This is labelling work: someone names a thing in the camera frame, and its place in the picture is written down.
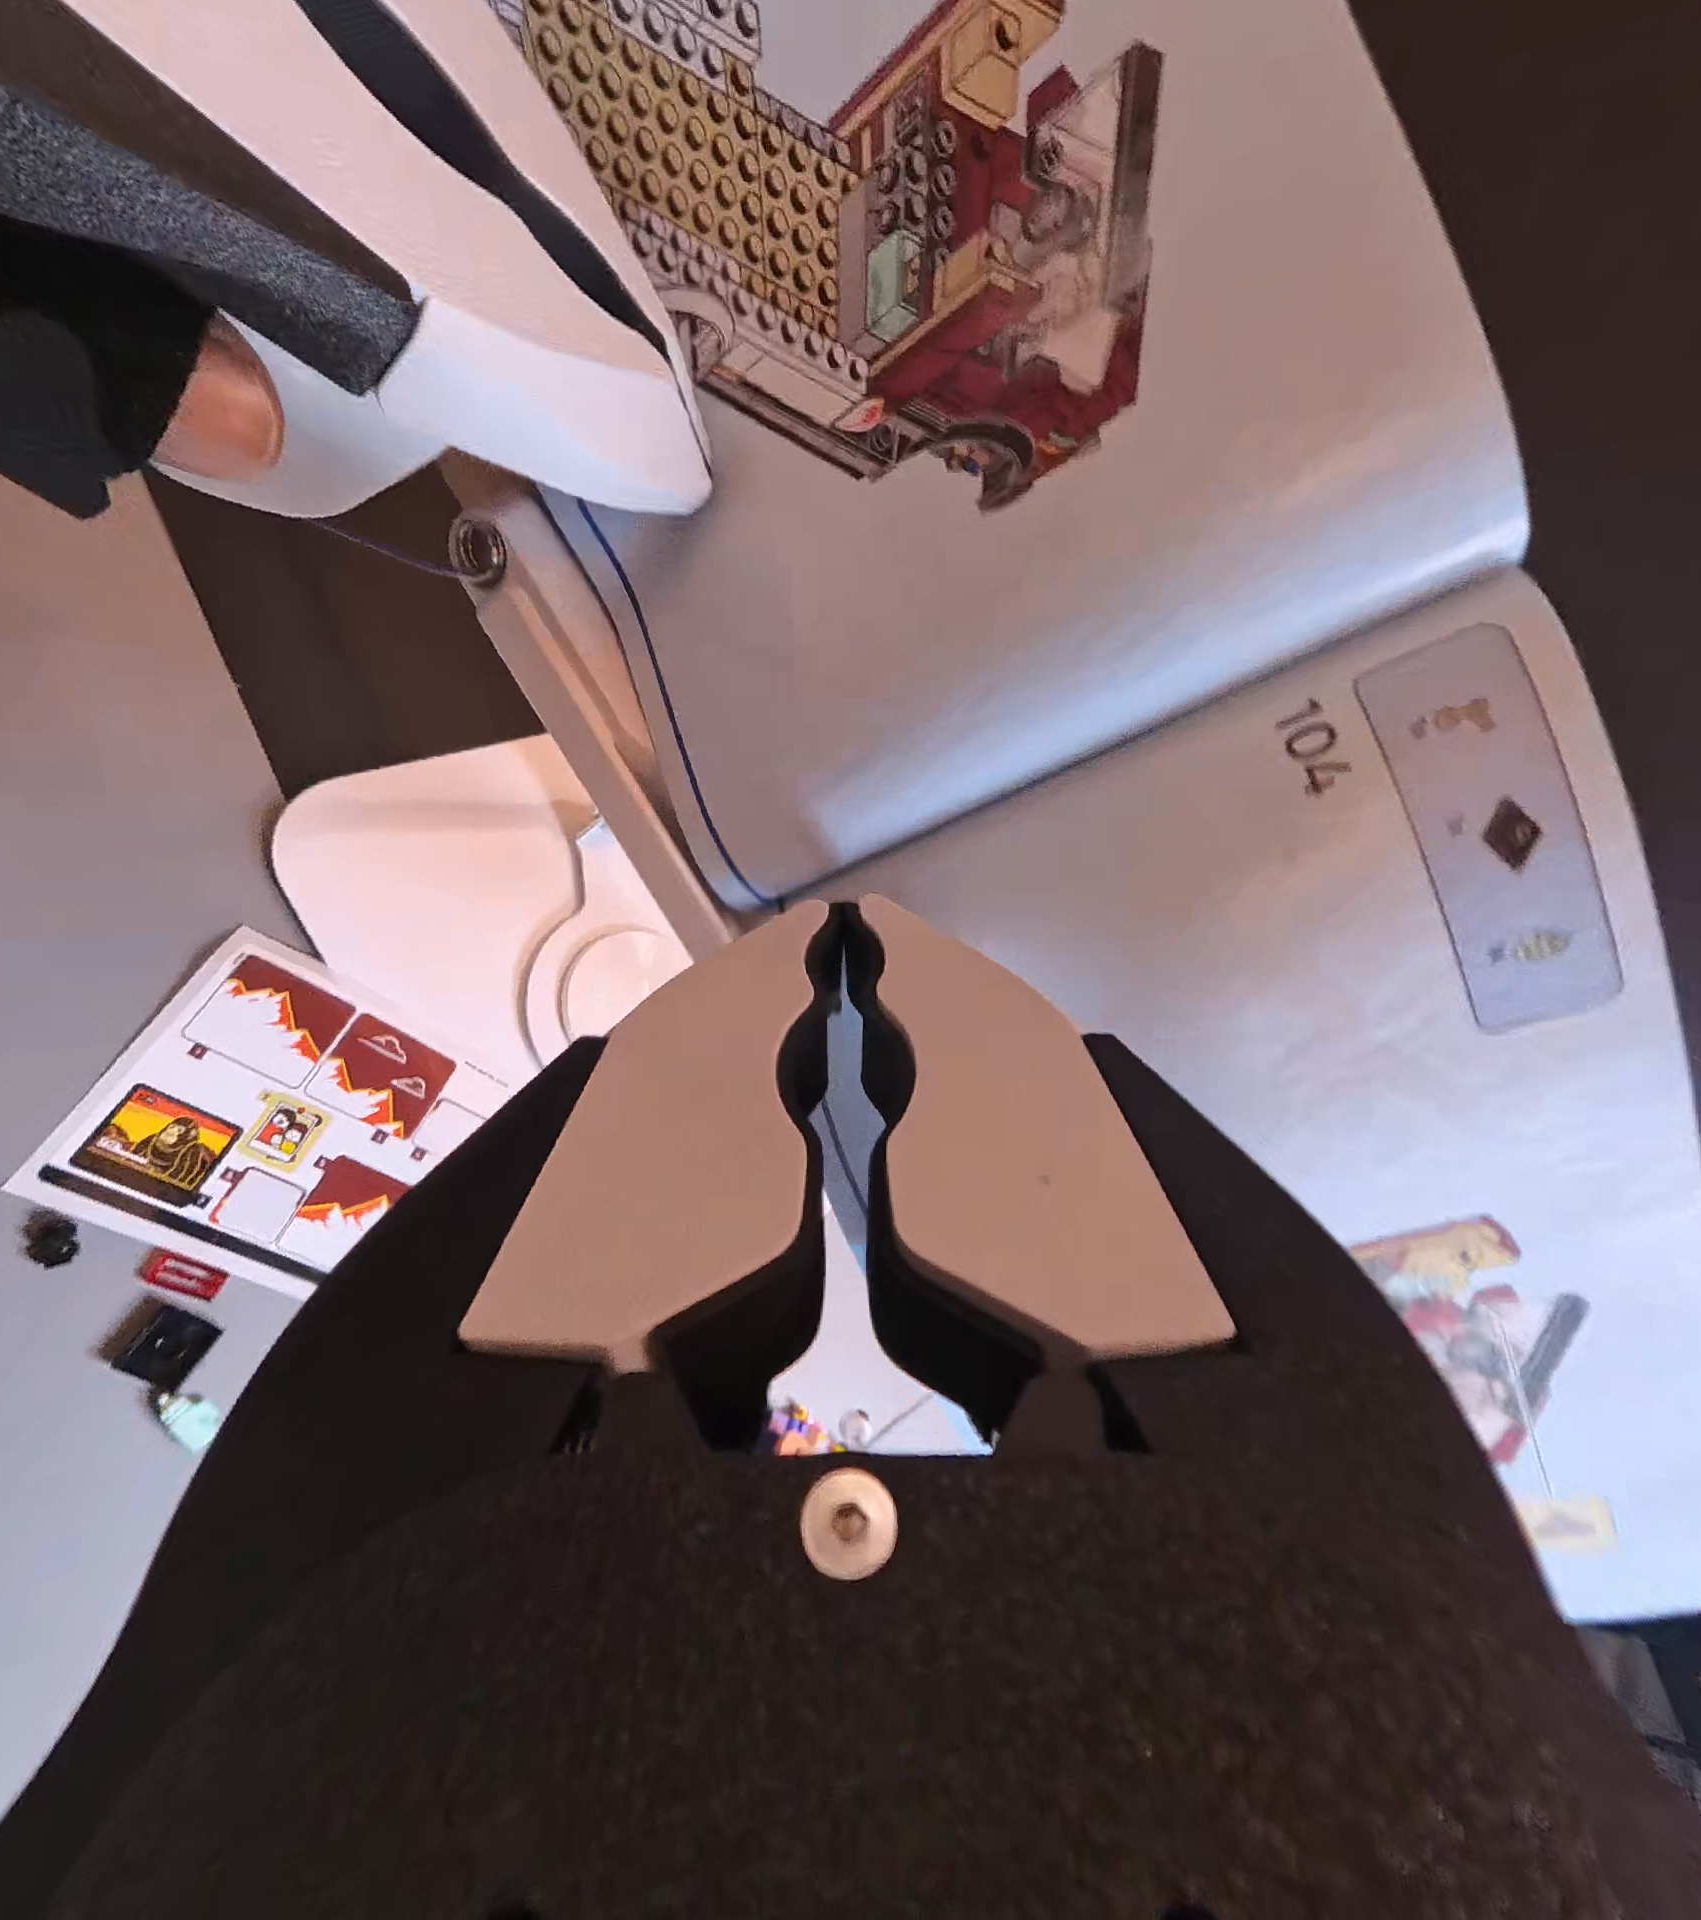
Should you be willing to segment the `sticker sheet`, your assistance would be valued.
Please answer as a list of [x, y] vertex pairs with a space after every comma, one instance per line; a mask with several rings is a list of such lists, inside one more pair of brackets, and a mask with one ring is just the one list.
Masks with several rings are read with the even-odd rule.
[[303, 1302], [515, 1090], [239, 927], [3, 1192]]

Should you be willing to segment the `dark brown board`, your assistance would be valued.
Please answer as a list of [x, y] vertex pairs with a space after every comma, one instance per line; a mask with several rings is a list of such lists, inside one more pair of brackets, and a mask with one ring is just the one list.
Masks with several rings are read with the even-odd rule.
[[1497, 358], [1532, 572], [1653, 870], [1701, 1114], [1701, 3], [1367, 3]]

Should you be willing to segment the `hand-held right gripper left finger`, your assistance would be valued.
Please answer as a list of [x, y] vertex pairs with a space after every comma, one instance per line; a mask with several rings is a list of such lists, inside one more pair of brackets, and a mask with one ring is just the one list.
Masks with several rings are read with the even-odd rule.
[[812, 1136], [778, 1070], [835, 932], [802, 903], [609, 1033], [459, 1325], [468, 1351], [644, 1375], [670, 1325], [798, 1247]]

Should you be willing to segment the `white book stand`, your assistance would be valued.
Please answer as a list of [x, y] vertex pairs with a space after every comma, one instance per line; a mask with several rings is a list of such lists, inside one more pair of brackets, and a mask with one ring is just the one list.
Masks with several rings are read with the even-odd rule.
[[683, 846], [572, 504], [461, 457], [449, 486], [506, 552], [468, 601], [545, 731], [324, 781], [270, 853], [333, 975], [518, 1087], [740, 924]]

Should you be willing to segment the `instruction booklet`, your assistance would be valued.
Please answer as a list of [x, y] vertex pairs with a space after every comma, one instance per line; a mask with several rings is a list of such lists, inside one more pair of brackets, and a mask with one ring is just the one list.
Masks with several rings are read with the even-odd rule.
[[877, 895], [1122, 1041], [1365, 1262], [1572, 1620], [1701, 1614], [1671, 965], [1348, 5], [493, 12], [717, 469], [543, 492], [590, 836], [688, 955]]

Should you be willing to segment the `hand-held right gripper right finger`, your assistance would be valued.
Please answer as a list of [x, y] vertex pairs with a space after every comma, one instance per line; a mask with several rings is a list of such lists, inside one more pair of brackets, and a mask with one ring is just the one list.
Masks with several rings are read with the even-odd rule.
[[906, 1272], [1051, 1359], [1108, 1364], [1237, 1336], [1076, 1024], [878, 895], [857, 903], [866, 1095]]

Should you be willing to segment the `person's left hand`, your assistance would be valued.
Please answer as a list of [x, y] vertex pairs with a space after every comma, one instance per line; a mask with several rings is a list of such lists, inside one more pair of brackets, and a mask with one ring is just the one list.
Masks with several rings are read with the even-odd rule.
[[270, 372], [247, 336], [215, 314], [151, 462], [188, 478], [248, 484], [278, 469], [284, 444]]

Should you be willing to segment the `black cube brick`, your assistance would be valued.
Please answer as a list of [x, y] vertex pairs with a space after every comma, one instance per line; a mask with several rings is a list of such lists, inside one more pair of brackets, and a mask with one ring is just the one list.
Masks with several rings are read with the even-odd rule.
[[97, 1356], [153, 1395], [174, 1395], [220, 1339], [222, 1329], [199, 1313], [143, 1301], [102, 1339]]

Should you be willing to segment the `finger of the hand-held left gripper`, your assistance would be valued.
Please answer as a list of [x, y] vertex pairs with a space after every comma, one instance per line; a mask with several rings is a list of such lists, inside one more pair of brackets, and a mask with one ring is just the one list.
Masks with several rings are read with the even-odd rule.
[[715, 489], [667, 362], [646, 354], [629, 368], [532, 345], [449, 300], [425, 304], [381, 408], [446, 450], [621, 512], [690, 516]]
[[394, 278], [397, 362], [430, 320], [575, 362], [670, 358], [572, 124], [489, 5], [68, 11]]

